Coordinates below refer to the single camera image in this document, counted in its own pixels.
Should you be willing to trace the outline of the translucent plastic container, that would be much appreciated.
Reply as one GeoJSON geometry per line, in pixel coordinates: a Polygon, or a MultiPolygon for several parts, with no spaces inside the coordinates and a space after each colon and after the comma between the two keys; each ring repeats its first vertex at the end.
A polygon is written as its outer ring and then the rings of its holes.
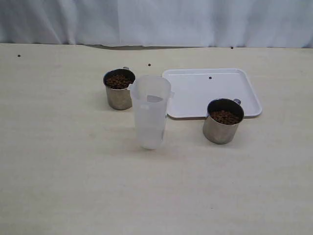
{"type": "Polygon", "coordinates": [[[148,150],[160,147],[166,126],[167,107],[173,97],[170,82],[156,75],[136,78],[128,86],[139,145],[148,150]]]}

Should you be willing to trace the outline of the white plastic tray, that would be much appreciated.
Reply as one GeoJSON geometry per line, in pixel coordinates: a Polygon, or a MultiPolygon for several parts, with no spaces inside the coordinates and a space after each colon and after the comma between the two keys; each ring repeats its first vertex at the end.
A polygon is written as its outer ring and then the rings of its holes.
{"type": "Polygon", "coordinates": [[[205,118],[208,104],[218,98],[239,99],[245,118],[262,113],[251,82],[240,69],[173,69],[164,71],[162,77],[174,93],[167,108],[172,119],[205,118]]]}

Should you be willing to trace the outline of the right steel cup with pellets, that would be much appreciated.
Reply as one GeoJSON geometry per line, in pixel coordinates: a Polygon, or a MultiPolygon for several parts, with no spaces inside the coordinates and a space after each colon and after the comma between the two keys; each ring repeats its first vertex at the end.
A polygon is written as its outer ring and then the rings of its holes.
{"type": "Polygon", "coordinates": [[[207,106],[202,132],[213,143],[227,144],[233,140],[243,119],[244,111],[239,99],[218,98],[207,106]]]}

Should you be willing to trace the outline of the white backdrop curtain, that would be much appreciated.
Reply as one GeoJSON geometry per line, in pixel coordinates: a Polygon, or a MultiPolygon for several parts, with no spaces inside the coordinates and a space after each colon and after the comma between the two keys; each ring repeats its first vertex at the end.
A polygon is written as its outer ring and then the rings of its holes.
{"type": "Polygon", "coordinates": [[[310,0],[3,0],[3,43],[312,47],[310,0]]]}

